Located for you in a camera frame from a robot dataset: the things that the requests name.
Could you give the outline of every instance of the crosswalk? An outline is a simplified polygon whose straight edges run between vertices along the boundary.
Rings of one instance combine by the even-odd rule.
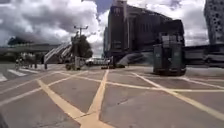
[[[4,72],[0,72],[0,82],[4,82],[10,79],[10,77],[13,76],[13,78],[27,76],[30,74],[37,74],[40,73],[40,71],[36,71],[34,69],[7,69]]]
[[[0,82],[6,81],[6,80],[7,78],[2,73],[0,73]]]
[[[57,65],[57,64],[49,64],[47,70],[61,70],[63,65]],[[38,74],[42,71],[46,71],[44,68],[44,65],[38,65],[37,68],[20,68],[16,70],[15,68],[12,69],[5,69],[4,71],[0,71],[0,83],[4,81],[8,81],[14,78],[28,76],[31,74]]]

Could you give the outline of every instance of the white cloud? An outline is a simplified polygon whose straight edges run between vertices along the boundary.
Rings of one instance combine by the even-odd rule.
[[[181,19],[185,28],[186,45],[208,43],[203,15],[205,0],[128,0],[128,4],[146,7],[173,19]]]
[[[5,0],[0,4],[0,45],[11,36],[38,43],[61,43],[74,35],[73,26],[89,26],[88,36],[94,54],[102,53],[103,31],[109,10],[98,14],[94,1],[81,0]],[[207,30],[203,17],[205,0],[128,0],[130,5],[147,7],[184,22],[187,44],[203,44]]]

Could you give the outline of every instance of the blue sky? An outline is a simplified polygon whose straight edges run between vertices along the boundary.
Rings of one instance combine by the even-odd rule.
[[[102,13],[110,8],[112,0],[96,0],[97,10]]]

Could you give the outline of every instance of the overpass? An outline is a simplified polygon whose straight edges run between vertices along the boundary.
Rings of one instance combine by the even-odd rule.
[[[49,52],[60,44],[19,44],[13,46],[0,46],[0,54],[19,52]]]

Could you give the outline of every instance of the intersection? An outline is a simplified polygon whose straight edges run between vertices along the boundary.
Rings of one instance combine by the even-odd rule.
[[[151,72],[135,66],[21,77],[0,85],[1,114],[10,128],[224,126],[223,69],[189,68],[182,77]]]

